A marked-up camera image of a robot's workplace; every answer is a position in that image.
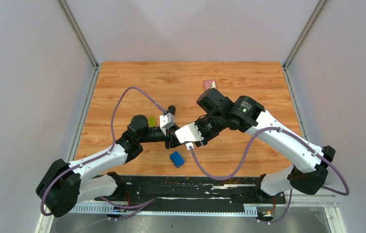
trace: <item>wooden table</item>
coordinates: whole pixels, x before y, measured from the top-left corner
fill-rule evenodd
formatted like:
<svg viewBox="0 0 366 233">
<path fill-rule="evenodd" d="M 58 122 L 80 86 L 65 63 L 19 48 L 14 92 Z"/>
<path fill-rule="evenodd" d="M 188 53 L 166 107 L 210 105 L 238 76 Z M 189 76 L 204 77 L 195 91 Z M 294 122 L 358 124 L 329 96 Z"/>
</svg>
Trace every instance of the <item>wooden table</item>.
<svg viewBox="0 0 366 233">
<path fill-rule="evenodd" d="M 129 86 L 148 93 L 163 108 L 176 106 L 179 126 L 195 121 L 204 111 L 196 104 L 204 92 L 203 81 L 214 79 L 217 89 L 232 101 L 247 95 L 261 103 L 271 114 L 294 132 L 301 134 L 290 94 L 278 62 L 104 62 L 97 79 L 85 121 L 76 159 L 96 153 L 111 142 L 112 111 Z M 144 95 L 130 90 L 118 108 L 114 131 L 119 138 L 135 115 L 155 117 L 161 112 Z M 228 175 L 239 164 L 250 136 L 224 130 L 204 148 L 195 148 L 203 167 L 213 175 Z M 171 150 L 164 143 L 145 143 L 144 151 L 133 161 L 110 171 L 121 175 L 203 176 L 185 146 Z M 169 155 L 178 151 L 186 163 L 176 168 Z M 246 162 L 237 176 L 274 173 L 291 162 L 260 140 L 250 148 Z"/>
</svg>

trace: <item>scratched black surface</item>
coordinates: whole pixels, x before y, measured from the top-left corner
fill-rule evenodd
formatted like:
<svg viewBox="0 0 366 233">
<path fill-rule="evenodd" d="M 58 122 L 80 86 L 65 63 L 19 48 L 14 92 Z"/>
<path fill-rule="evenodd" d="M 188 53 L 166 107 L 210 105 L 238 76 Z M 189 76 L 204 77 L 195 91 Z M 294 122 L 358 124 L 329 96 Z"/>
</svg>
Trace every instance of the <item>scratched black surface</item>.
<svg viewBox="0 0 366 233">
<path fill-rule="evenodd" d="M 227 181 L 216 181 L 208 177 L 184 176 L 121 177 L 126 182 L 131 183 L 126 185 L 126 191 L 130 192 L 131 205 L 152 198 L 156 199 L 144 209 L 147 211 L 244 212 L 243 204 L 262 203 L 252 195 L 253 186 L 212 189 L 213 186 L 224 186 L 224 184 L 255 184 L 257 177 L 234 177 Z M 278 194 L 276 202 L 284 204 L 285 197 Z M 273 201 L 269 200 L 263 203 L 273 204 Z"/>
</svg>

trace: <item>blue lego brick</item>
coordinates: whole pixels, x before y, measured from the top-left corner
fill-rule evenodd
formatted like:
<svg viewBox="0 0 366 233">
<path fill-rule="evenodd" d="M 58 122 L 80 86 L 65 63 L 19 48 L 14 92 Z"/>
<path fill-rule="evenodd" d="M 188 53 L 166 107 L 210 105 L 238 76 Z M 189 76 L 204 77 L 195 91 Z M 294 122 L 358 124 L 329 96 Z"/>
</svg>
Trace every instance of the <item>blue lego brick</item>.
<svg viewBox="0 0 366 233">
<path fill-rule="evenodd" d="M 183 166 L 184 164 L 184 159 L 181 157 L 181 155 L 175 151 L 170 155 L 170 159 L 173 162 L 174 166 L 179 168 L 181 166 Z"/>
</svg>

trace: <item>gray wall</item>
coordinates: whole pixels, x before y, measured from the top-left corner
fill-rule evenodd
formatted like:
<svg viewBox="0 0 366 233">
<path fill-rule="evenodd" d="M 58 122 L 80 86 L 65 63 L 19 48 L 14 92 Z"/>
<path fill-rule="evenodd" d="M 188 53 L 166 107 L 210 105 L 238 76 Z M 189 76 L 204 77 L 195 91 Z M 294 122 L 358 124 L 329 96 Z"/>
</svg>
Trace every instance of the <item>gray wall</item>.
<svg viewBox="0 0 366 233">
<path fill-rule="evenodd" d="M 285 61 L 318 0 L 67 0 L 102 61 Z"/>
<path fill-rule="evenodd" d="M 0 1 L 0 232 L 34 231 L 35 188 L 67 158 L 91 76 L 55 0 Z"/>
<path fill-rule="evenodd" d="M 331 0 L 290 68 L 312 141 L 333 145 L 351 188 L 348 232 L 366 232 L 366 1 Z M 336 176 L 331 182 L 341 188 Z"/>
</svg>

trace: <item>green block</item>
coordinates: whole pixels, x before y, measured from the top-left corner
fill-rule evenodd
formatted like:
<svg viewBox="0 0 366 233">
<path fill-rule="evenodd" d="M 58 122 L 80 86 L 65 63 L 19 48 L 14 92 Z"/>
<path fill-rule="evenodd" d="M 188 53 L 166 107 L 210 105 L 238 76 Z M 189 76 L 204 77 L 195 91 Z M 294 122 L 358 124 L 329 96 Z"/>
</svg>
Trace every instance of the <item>green block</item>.
<svg viewBox="0 0 366 233">
<path fill-rule="evenodd" d="M 154 119 L 154 117 L 149 117 L 148 118 L 148 127 L 155 127 L 156 126 L 156 120 Z"/>
</svg>

